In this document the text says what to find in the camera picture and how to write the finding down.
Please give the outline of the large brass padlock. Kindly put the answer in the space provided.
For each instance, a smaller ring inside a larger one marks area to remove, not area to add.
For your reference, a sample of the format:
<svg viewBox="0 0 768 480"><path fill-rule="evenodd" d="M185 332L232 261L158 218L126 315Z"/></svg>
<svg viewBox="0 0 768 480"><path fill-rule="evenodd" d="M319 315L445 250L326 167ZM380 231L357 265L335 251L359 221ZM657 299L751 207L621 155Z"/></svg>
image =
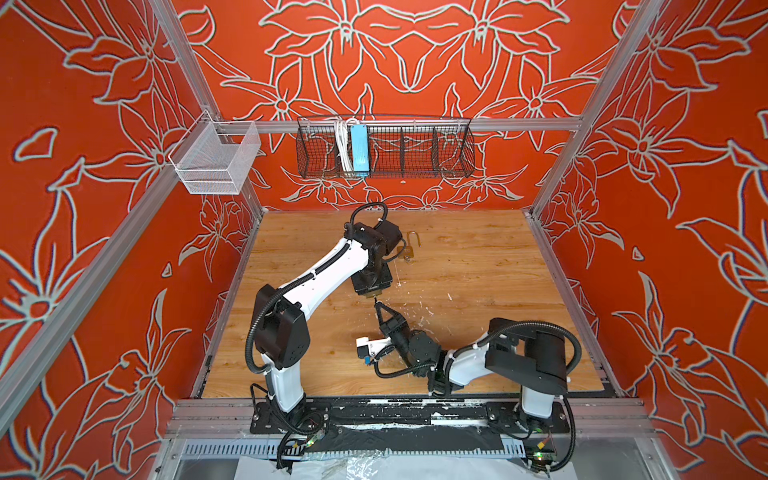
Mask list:
<svg viewBox="0 0 768 480"><path fill-rule="evenodd" d="M414 256L415 256L415 247L414 247L415 243L411 239L412 235L414 235L416 237L416 242L415 243L418 246L421 245L421 239L420 239L420 235L419 235L418 232L411 230L411 231L409 231L406 234L405 243L404 243L404 246L402 248L402 259L404 261L406 261L406 262L411 262L413 260Z"/></svg>

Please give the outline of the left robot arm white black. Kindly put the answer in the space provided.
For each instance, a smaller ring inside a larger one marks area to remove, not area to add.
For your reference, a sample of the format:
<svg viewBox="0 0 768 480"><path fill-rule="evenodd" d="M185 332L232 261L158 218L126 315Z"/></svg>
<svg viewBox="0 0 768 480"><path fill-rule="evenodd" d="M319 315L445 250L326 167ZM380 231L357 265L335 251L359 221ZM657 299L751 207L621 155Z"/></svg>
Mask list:
<svg viewBox="0 0 768 480"><path fill-rule="evenodd" d="M291 415L304 401L300 361L311 343L308 322L317 308L346 281L367 297L391 286L389 263L403 235L388 213L381 201L356 208L329 253L290 282L277 288L266 284L257 292L244 359L251 373L265 377L268 399L280 413Z"/></svg>

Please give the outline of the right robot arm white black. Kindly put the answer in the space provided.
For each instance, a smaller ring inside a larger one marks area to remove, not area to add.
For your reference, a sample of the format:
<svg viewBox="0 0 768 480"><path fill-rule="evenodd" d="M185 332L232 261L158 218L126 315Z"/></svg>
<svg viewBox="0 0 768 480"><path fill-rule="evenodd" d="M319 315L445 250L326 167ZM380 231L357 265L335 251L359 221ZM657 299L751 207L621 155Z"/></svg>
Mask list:
<svg viewBox="0 0 768 480"><path fill-rule="evenodd" d="M579 339L549 322L495 317L480 339L446 350L427 332L412 329L400 312L381 302L375 310L384 337L360 337L356 349L378 377L423 377L430 394L447 398L477 379L498 375L520 386L513 418L526 431L552 418L582 358Z"/></svg>

